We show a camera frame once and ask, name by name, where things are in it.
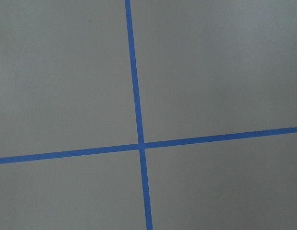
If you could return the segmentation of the blue tape strip lengthwise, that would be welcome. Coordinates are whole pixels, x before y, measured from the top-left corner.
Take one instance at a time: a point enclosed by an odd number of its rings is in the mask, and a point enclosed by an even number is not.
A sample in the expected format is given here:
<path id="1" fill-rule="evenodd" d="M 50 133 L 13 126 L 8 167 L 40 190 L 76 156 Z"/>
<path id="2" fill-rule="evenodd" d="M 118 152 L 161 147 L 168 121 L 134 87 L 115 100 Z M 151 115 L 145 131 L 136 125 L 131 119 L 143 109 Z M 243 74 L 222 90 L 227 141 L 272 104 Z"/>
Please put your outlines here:
<path id="1" fill-rule="evenodd" d="M 145 221 L 146 221 L 146 228 L 148 230 L 152 230 L 153 220 L 152 220 L 152 213 L 151 213 L 148 171 L 147 171 L 145 144 L 144 144 L 141 100 L 140 100 L 136 53 L 135 53 L 135 44 L 134 44 L 131 2 L 129 0 L 125 1 L 125 12 L 126 12 L 126 22 L 127 22 L 127 34 L 128 34 L 128 43 L 129 43 L 129 54 L 130 54 L 130 64 L 131 64 L 131 76 L 132 76 L 137 136 L 138 136 L 140 168 L 141 168 L 142 187 L 143 187 Z"/>

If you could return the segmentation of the blue tape strip crosswise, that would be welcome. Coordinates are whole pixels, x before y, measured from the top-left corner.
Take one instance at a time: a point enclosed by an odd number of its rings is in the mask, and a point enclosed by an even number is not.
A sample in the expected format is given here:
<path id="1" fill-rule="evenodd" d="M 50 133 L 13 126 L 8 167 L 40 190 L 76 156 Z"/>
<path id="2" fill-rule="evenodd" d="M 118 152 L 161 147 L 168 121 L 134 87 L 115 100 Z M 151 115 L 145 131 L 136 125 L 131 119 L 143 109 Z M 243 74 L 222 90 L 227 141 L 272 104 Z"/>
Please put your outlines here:
<path id="1" fill-rule="evenodd" d="M 113 152 L 129 151 L 129 150 L 139 150 L 141 147 L 144 147 L 146 149 L 153 149 L 153 148 L 163 148 L 163 147 L 179 146 L 179 145 L 227 141 L 227 140 L 234 140 L 234 139 L 276 136 L 276 135 L 293 134 L 293 133 L 297 133 L 297 127 L 287 127 L 287 128 L 279 128 L 279 129 L 269 129 L 269 130 L 261 130 L 261 131 L 223 134 L 223 135 L 214 135 L 214 136 L 206 136 L 206 137 L 196 137 L 196 138 L 163 140 L 163 141 L 147 142 L 143 144 L 126 144 L 126 145 L 99 147 L 99 148 L 92 148 L 92 149 L 81 149 L 81 150 L 79 149 L 79 150 L 42 153 L 42 154 L 2 157 L 0 158 L 0 164 L 27 162 L 27 161 L 40 161 L 40 160 L 49 160 L 49 159 L 58 159 L 58 158 L 113 153 Z"/>

